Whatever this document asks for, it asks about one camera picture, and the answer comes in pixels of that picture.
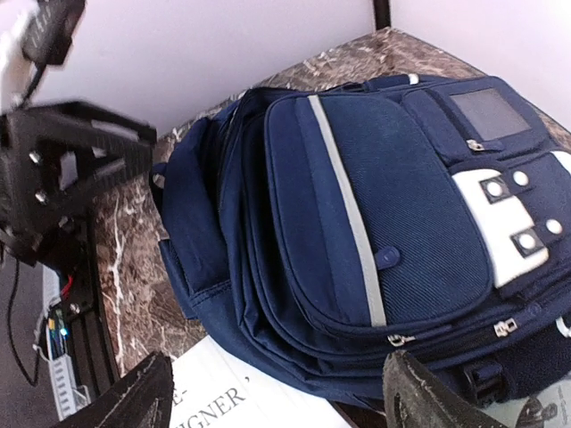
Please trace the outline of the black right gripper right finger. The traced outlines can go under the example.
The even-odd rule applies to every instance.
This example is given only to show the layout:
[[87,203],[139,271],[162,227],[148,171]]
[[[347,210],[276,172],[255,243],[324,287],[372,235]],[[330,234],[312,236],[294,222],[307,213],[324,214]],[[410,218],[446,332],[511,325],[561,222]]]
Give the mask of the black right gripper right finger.
[[441,383],[406,351],[385,359],[385,419],[389,427],[502,427]]

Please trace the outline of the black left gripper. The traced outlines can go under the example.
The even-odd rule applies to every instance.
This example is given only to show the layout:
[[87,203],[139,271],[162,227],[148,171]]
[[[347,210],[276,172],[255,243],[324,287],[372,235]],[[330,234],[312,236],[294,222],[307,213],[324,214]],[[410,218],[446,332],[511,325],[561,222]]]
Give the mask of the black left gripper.
[[30,266],[74,268],[85,259],[75,230],[62,227],[88,204],[61,189],[62,157],[75,155],[66,187],[114,187],[153,162],[156,129],[85,101],[1,116],[1,249]]

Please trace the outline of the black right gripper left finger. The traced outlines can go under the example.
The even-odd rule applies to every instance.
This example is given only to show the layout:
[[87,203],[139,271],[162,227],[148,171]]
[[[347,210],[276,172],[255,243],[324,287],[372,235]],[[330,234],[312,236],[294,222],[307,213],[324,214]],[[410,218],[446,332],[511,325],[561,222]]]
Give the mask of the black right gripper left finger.
[[58,427],[168,427],[172,413],[172,360],[154,351],[107,392]]

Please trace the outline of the white designer fate book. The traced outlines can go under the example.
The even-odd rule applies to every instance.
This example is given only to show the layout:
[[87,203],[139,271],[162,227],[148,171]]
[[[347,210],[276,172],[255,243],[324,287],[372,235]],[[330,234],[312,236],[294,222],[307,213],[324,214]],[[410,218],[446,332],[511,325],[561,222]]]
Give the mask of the white designer fate book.
[[325,399],[296,390],[206,337],[172,363],[171,427],[347,427]]

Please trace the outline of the navy blue student backpack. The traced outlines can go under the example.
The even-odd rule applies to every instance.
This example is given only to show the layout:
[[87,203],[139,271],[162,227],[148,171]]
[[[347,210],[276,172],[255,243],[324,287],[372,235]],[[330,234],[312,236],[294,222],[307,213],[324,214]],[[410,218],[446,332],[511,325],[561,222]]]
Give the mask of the navy blue student backpack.
[[416,358],[477,405],[570,371],[570,150],[504,80],[259,87],[149,176],[186,317],[359,407]]

